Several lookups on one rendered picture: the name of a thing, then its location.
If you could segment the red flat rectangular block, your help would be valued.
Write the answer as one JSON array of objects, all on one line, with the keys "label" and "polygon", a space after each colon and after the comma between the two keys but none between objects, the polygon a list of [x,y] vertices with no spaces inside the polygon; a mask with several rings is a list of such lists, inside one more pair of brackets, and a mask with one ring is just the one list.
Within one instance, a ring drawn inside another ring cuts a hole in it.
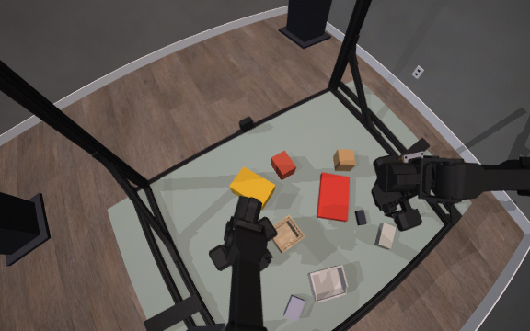
[{"label": "red flat rectangular block", "polygon": [[350,177],[321,173],[317,218],[347,222]]}]

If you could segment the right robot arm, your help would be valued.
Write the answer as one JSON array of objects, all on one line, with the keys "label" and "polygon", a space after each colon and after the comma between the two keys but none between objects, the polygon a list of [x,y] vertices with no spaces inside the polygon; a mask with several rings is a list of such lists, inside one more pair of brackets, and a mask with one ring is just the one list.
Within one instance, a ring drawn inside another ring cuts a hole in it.
[{"label": "right robot arm", "polygon": [[260,272],[272,255],[265,226],[258,224],[261,207],[259,199],[239,196],[234,217],[225,226],[225,261],[232,266],[225,331],[268,331],[263,326]]}]

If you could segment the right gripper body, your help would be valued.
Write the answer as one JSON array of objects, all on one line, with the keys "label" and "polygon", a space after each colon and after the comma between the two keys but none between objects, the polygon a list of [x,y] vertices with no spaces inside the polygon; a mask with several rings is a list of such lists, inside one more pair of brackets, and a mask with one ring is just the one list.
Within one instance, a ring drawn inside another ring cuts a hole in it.
[{"label": "right gripper body", "polygon": [[[274,226],[271,224],[268,217],[263,217],[260,220],[258,220],[258,224],[265,226],[265,231],[267,235],[268,242],[277,236],[277,231],[274,228]],[[217,247],[213,248],[209,251],[209,256],[216,266],[216,268],[220,271],[228,268],[231,266],[228,261],[225,261],[225,253],[226,250],[221,247],[221,245],[218,245]]]}]

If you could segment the tan cardboard cube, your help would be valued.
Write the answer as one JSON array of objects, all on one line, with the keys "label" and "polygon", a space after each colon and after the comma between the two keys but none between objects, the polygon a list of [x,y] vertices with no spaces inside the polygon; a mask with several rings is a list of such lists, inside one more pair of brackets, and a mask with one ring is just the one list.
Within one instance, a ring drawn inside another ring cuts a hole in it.
[{"label": "tan cardboard cube", "polygon": [[356,165],[353,150],[338,149],[333,160],[335,171],[351,171]]}]

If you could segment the yellow block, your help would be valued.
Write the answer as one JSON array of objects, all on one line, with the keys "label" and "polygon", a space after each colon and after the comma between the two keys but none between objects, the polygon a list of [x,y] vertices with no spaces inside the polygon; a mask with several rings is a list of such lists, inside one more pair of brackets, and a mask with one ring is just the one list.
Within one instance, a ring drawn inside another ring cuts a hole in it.
[{"label": "yellow block", "polygon": [[240,170],[229,187],[238,197],[245,196],[259,199],[262,202],[261,210],[264,209],[275,190],[273,183],[245,167]]}]

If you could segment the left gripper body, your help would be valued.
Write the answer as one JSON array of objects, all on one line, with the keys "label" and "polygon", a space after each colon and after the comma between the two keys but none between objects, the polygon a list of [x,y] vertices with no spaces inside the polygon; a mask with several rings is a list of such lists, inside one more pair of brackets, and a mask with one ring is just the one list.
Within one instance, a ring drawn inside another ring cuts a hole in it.
[{"label": "left gripper body", "polygon": [[[397,163],[397,162],[398,161],[396,157],[391,154],[391,155],[386,155],[386,156],[381,156],[381,157],[376,158],[373,162],[373,165],[377,173],[378,167],[382,163]],[[421,219],[418,209],[415,209],[415,210],[412,209],[409,204],[409,199],[415,196],[418,196],[418,193],[414,191],[406,191],[405,193],[407,195],[405,200],[399,203],[402,211],[398,213],[395,218],[397,228],[399,229],[400,232],[419,226],[422,223],[422,219]]]}]

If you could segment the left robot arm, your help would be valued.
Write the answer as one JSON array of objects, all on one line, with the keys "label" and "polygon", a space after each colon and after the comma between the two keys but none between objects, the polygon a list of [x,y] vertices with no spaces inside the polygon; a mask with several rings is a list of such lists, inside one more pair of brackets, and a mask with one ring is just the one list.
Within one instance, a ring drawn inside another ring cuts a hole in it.
[{"label": "left robot arm", "polygon": [[[530,196],[530,157],[506,160],[499,165],[464,163],[464,159],[439,158],[439,155],[424,155],[408,162],[379,166],[378,185],[373,186],[371,193],[380,211],[395,211],[407,196],[400,191],[414,191],[418,199],[441,204],[475,199],[484,191],[516,190],[520,196]],[[432,188],[442,196],[430,195]]]}]

